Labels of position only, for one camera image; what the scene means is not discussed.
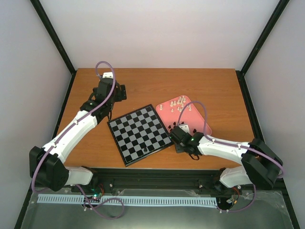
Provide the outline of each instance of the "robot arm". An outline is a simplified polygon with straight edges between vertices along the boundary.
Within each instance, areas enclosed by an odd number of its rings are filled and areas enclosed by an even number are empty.
[[[259,139],[254,139],[249,143],[205,137],[200,132],[191,136],[181,126],[176,126],[170,132],[170,138],[176,144],[181,145],[184,151],[190,155],[217,156],[241,165],[236,168],[220,170],[220,175],[214,184],[214,187],[219,191],[228,187],[245,184],[255,184],[259,188],[272,189],[280,168],[264,157],[259,157],[250,150],[243,148],[243,146],[254,148],[276,160],[279,164],[283,164],[281,159]]]
[[[114,91],[107,102],[91,115],[88,115],[81,121],[77,121],[101,104],[106,95],[109,94],[112,83],[112,73],[104,73],[99,82],[99,86],[93,89],[93,93],[90,95],[88,101],[81,106],[80,111],[66,128],[42,148],[35,146],[30,151],[30,176],[33,177],[40,159],[53,147],[37,174],[37,182],[53,191],[58,191],[65,185],[81,184],[92,187],[97,185],[97,177],[95,177],[90,169],[85,167],[65,167],[63,164],[79,141],[90,130],[96,127],[104,117],[107,117],[111,113],[114,103],[126,99],[125,86],[115,82]]]

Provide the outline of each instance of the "chessboard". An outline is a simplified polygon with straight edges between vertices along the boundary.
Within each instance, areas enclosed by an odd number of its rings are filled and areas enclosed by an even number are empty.
[[[126,167],[173,144],[151,104],[109,121],[108,126]]]

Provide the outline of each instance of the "purple cable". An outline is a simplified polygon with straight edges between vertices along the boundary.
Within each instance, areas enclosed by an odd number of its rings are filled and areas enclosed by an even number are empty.
[[[250,204],[248,204],[246,207],[244,207],[244,208],[241,208],[241,209],[238,209],[238,210],[233,210],[233,211],[228,211],[228,212],[230,212],[230,213],[236,213],[236,212],[239,212],[239,211],[243,211],[243,210],[246,210],[247,208],[249,208],[251,205],[253,205],[253,203],[254,203],[254,201],[255,201],[255,199],[256,199],[256,187],[255,187],[255,185],[253,184],[253,189],[254,189],[254,195],[253,195],[253,199],[252,199],[252,201],[250,202]]]
[[[207,111],[206,111],[206,108],[205,108],[204,104],[201,103],[201,102],[199,102],[199,101],[192,101],[192,102],[189,102],[187,105],[184,106],[183,110],[181,111],[181,113],[180,113],[180,115],[179,115],[179,119],[178,119],[178,122],[177,122],[178,124],[177,124],[177,125],[179,125],[179,122],[180,122],[180,119],[181,119],[181,116],[182,116],[184,110],[185,110],[185,109],[187,108],[187,106],[190,105],[190,104],[200,104],[200,105],[203,107],[203,109],[204,109],[204,118],[205,118],[205,122],[204,122],[204,125],[203,125],[203,134],[204,134],[205,138],[207,138],[209,141],[213,141],[213,139],[210,138],[209,135],[205,134],[206,123],[207,123],[207,120],[208,120],[208,113],[207,113]],[[218,144],[225,145],[225,146],[238,147],[237,144],[230,144],[230,143],[227,143],[227,142],[222,142],[222,141],[217,141],[217,140],[215,140],[214,142],[215,142],[215,143],[218,143]],[[240,146],[240,148],[250,150],[250,151],[252,151],[252,152],[254,152],[254,153],[256,153],[256,154],[258,154],[258,155],[260,155],[260,156],[262,156],[262,157],[264,157],[264,158],[266,158],[266,159],[268,159],[268,160],[271,161],[272,163],[274,163],[274,164],[275,164],[276,166],[278,166],[278,167],[281,169],[281,171],[282,171],[282,173],[281,173],[280,175],[278,175],[277,178],[283,178],[283,176],[284,176],[284,174],[285,174],[285,170],[284,170],[283,166],[282,166],[280,163],[278,163],[276,160],[272,159],[271,157],[269,157],[269,156],[263,154],[262,152],[260,152],[260,151],[258,151],[258,150],[256,150],[256,149],[253,149],[253,148],[250,148],[250,147],[246,147],[246,146]]]
[[[84,118],[86,118],[86,117],[88,117],[89,115],[91,115],[94,111],[96,111],[97,109],[99,109],[101,106],[103,106],[103,105],[107,102],[107,100],[110,98],[111,94],[112,94],[113,91],[114,91],[114,88],[115,88],[115,72],[114,72],[113,67],[112,67],[108,62],[106,62],[106,61],[100,61],[100,62],[98,62],[98,63],[96,64],[96,66],[95,66],[95,73],[96,73],[96,75],[101,79],[101,75],[98,73],[98,66],[99,66],[101,63],[104,63],[104,64],[106,64],[107,66],[109,66],[109,68],[110,68],[111,71],[112,71],[112,74],[113,74],[113,83],[112,83],[111,90],[110,90],[109,94],[107,95],[107,97],[104,99],[104,101],[103,101],[101,104],[99,104],[99,105],[98,105],[97,107],[95,107],[93,110],[91,110],[90,112],[88,112],[87,114],[85,114],[83,117],[79,118],[79,119],[77,120],[77,122],[80,122],[80,121],[83,120]],[[66,129],[66,130],[56,139],[56,141],[54,142],[54,144],[55,144],[55,145],[58,144],[58,142],[65,136],[65,134],[68,133],[75,125],[76,125],[75,123],[73,123],[72,125],[70,125],[70,126],[69,126],[69,127],[68,127],[68,128],[67,128],[67,129]],[[38,171],[39,171],[39,169],[40,169],[40,167],[41,167],[43,161],[46,159],[47,155],[51,152],[51,150],[52,150],[53,148],[54,148],[54,147],[51,146],[51,147],[47,150],[47,152],[42,156],[40,162],[38,163],[38,165],[37,165],[37,167],[36,167],[36,169],[35,169],[35,172],[34,172],[33,178],[32,178],[32,183],[31,183],[31,188],[32,188],[32,191],[33,191],[34,193],[41,193],[41,192],[43,191],[43,190],[37,191],[37,190],[35,189],[35,180],[36,180]]]
[[[102,218],[104,218],[104,219],[117,219],[117,218],[121,217],[121,216],[124,214],[125,205],[124,205],[124,203],[123,203],[123,201],[122,201],[121,199],[119,199],[119,198],[110,198],[110,199],[107,199],[107,200],[105,200],[104,202],[102,202],[102,203],[100,203],[99,205],[97,205],[97,206],[94,207],[94,206],[90,203],[90,200],[89,200],[88,197],[86,196],[86,194],[85,194],[84,190],[81,188],[81,186],[79,186],[79,185],[75,185],[75,186],[79,188],[79,190],[81,191],[81,193],[84,195],[84,197],[85,197],[85,199],[86,199],[86,202],[89,204],[89,206],[92,208],[92,210],[95,211],[95,213],[98,214],[100,217],[102,217]],[[111,200],[116,200],[116,201],[120,202],[120,204],[122,204],[122,211],[121,211],[121,213],[120,213],[118,216],[115,216],[115,217],[108,217],[108,216],[105,216],[105,215],[99,213],[99,212],[96,210],[96,208],[99,208],[100,206],[102,206],[103,204],[105,204],[105,203],[107,203],[107,202],[109,202],[109,201],[111,201]]]

